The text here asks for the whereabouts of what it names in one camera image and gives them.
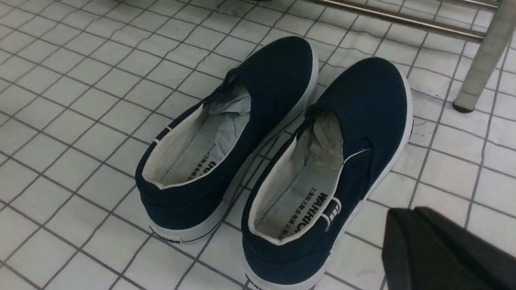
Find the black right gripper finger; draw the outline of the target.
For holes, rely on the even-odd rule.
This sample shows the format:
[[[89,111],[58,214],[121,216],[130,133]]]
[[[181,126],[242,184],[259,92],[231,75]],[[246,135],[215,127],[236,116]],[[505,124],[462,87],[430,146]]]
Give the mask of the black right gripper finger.
[[[426,207],[387,212],[382,263],[391,290],[514,290],[516,260]]]

